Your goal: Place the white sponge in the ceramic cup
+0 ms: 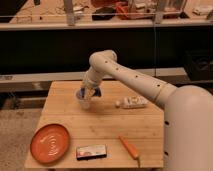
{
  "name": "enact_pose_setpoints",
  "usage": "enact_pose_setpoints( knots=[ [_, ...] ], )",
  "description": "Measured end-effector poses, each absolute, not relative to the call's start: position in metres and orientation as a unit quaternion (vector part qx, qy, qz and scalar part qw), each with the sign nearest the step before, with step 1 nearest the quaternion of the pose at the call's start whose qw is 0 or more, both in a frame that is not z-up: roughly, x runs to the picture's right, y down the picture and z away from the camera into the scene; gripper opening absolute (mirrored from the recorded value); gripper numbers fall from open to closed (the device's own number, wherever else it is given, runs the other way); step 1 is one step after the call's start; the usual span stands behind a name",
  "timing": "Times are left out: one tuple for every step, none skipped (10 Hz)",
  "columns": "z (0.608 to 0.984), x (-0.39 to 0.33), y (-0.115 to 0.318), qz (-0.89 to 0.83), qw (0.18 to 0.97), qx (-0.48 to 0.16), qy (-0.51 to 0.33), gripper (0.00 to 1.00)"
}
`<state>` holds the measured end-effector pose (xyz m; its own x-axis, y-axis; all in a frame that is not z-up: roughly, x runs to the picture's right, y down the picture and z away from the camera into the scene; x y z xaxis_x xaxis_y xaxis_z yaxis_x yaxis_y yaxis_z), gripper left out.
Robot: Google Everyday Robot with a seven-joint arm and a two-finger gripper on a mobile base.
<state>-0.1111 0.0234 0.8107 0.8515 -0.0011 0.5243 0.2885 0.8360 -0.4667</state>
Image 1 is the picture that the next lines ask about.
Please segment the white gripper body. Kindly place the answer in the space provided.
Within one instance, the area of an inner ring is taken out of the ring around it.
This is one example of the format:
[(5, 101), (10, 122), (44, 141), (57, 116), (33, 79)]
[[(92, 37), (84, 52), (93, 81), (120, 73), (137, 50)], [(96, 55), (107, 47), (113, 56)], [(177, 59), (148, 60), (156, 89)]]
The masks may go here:
[(101, 73), (90, 68), (82, 80), (82, 88), (97, 88), (101, 84)]

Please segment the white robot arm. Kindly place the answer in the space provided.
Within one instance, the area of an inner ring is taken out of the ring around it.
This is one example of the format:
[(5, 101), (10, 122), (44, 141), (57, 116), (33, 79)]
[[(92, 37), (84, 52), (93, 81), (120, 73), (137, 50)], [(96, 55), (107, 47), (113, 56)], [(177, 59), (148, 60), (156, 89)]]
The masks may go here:
[(164, 171), (213, 171), (213, 94), (124, 67), (112, 50), (93, 53), (89, 63), (81, 99), (89, 101), (103, 77), (112, 76), (164, 111)]

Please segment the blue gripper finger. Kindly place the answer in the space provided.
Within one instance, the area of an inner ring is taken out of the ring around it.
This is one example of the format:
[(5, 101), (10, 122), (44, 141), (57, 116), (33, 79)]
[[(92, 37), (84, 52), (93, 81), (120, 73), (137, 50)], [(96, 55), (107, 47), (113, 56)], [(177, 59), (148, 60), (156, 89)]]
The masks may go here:
[(95, 89), (95, 93), (93, 94), (94, 97), (101, 97), (101, 90), (100, 88), (96, 88)]
[(81, 99), (84, 99), (84, 96), (85, 96), (85, 88), (81, 88), (80, 89), (80, 97), (81, 97)]

